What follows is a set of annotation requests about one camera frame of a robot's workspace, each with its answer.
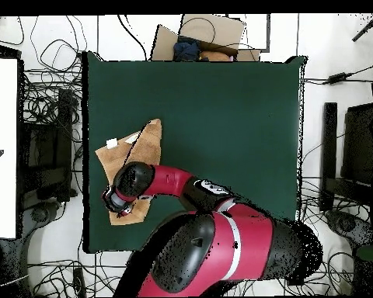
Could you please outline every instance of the green tabletop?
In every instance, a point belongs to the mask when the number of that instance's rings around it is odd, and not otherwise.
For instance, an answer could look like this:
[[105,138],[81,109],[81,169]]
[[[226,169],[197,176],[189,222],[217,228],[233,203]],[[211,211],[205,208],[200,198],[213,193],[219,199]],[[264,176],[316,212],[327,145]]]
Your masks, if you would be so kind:
[[95,150],[156,118],[161,164],[231,187],[276,218],[295,218],[305,57],[287,64],[87,58],[89,252],[138,250],[166,216],[182,209],[177,199],[160,196],[143,223],[111,226],[100,199],[107,180]]

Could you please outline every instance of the blue object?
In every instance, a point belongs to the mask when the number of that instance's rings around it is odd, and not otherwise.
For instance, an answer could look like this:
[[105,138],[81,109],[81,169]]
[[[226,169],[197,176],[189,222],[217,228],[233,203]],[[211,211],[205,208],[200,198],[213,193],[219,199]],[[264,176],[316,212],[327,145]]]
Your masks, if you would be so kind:
[[200,49],[196,42],[174,44],[174,61],[197,61]]

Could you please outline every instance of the cardboard piece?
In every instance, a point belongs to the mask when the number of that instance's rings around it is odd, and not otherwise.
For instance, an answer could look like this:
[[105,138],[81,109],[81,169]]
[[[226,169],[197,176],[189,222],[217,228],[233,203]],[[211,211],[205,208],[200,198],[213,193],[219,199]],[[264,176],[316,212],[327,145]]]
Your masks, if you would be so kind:
[[[159,165],[162,139],[162,124],[159,119],[150,121],[145,127],[136,133],[132,133],[117,141],[117,146],[109,148],[107,146],[96,150],[96,155],[103,165],[106,177],[110,185],[116,173],[130,161],[142,161],[150,165]],[[128,225],[141,223],[146,217],[150,200],[135,200],[133,210],[124,217],[118,217],[116,213],[109,212],[110,223],[112,225]]]
[[173,47],[180,35],[199,40],[202,51],[222,52],[228,56],[234,56],[237,61],[258,61],[260,50],[238,50],[244,29],[245,23],[237,19],[211,14],[185,14],[179,34],[158,25],[152,50],[152,60],[172,61],[174,57]]

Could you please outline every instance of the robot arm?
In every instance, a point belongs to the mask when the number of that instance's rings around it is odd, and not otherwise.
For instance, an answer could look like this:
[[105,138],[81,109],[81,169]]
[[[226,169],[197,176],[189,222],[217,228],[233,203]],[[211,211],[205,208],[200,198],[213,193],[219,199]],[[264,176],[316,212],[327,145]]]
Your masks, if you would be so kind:
[[[125,216],[136,199],[157,195],[179,198],[186,211],[166,219],[131,257],[115,296],[122,296],[129,289],[127,278],[140,272],[135,296],[200,296],[216,282],[278,279],[306,268],[309,253],[295,223],[275,220],[226,188],[181,169],[130,162],[103,200],[110,211]],[[309,259],[315,271],[322,248],[317,239],[309,245],[316,246],[315,259]],[[144,269],[135,268],[144,262]]]

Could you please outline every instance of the cardboard box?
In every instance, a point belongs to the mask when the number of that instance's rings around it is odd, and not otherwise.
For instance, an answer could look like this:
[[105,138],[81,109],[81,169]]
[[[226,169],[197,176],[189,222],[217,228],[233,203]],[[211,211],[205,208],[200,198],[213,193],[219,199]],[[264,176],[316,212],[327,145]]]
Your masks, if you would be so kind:
[[152,48],[153,61],[172,61],[178,36],[200,41],[200,50],[215,50],[237,61],[258,61],[260,50],[238,50],[245,23],[238,19],[210,14],[185,14],[178,34],[158,25]]

